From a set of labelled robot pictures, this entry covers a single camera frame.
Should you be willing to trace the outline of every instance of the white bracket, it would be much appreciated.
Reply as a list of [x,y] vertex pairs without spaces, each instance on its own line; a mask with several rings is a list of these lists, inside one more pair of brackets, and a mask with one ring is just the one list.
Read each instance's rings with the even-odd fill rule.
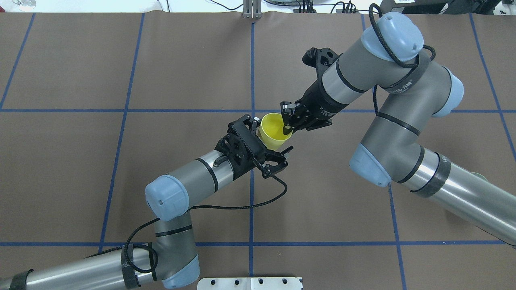
[[197,290],[302,290],[303,278],[203,278],[197,283]]
[[262,0],[244,0],[244,18],[262,18]]

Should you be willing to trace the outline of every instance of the yellow cup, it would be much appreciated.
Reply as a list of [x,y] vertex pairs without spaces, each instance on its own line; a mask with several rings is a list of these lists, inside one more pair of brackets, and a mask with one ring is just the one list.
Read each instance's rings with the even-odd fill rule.
[[281,114],[268,113],[262,118],[262,124],[258,127],[258,137],[268,149],[278,149],[292,136],[292,132],[288,135],[283,134],[283,126]]

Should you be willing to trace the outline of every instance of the white floor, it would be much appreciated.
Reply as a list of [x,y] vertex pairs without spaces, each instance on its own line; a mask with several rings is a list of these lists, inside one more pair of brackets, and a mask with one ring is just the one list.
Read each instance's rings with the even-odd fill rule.
[[[29,12],[147,12],[152,10],[163,10],[170,12],[225,12],[224,7],[219,6],[210,0],[31,0],[36,1],[36,7]],[[217,2],[235,8],[242,4],[243,0],[218,0]],[[337,0],[314,0],[315,4],[334,4]],[[369,5],[375,2],[381,3],[381,0],[353,0],[353,4],[357,9],[365,10]],[[13,0],[0,0],[2,6],[7,12],[22,12],[20,6],[15,4]],[[281,7],[272,5],[262,1],[262,11],[281,11],[292,13],[297,7]],[[332,6],[316,6],[317,13],[329,13]],[[507,15],[516,14],[515,5],[505,5],[500,3],[494,10],[495,14]]]

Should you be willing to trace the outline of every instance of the white mounting plate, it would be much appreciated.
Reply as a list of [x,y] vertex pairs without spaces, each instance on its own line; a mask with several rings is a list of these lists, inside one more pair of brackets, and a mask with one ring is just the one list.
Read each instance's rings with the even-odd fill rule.
[[302,290],[302,281],[296,277],[203,278],[197,290]]

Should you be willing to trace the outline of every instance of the light blue cap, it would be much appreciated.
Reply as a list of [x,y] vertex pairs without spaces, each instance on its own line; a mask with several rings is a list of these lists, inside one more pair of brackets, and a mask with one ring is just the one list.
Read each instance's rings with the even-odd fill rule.
[[432,117],[444,117],[448,115],[453,109],[459,106],[464,96],[464,85],[462,82],[454,76],[448,68],[444,68],[448,71],[451,78],[450,95],[444,106],[437,113],[433,114]]
[[195,258],[183,269],[179,270],[179,272],[175,273],[173,276],[167,279],[162,280],[163,286],[166,289],[181,288],[194,283],[197,278],[199,278],[200,274],[201,270],[199,267],[199,254],[197,254]]
[[[421,31],[405,15],[399,12],[389,12],[384,14],[376,24],[391,50],[401,61],[416,57],[423,48]],[[361,40],[370,53],[381,59],[393,61],[378,40],[372,26],[364,31]]]
[[384,167],[361,143],[349,161],[349,166],[356,174],[380,187],[386,187],[391,182],[391,177]]
[[184,214],[190,204],[185,186],[175,177],[162,175],[145,187],[145,199],[154,214],[169,221]]

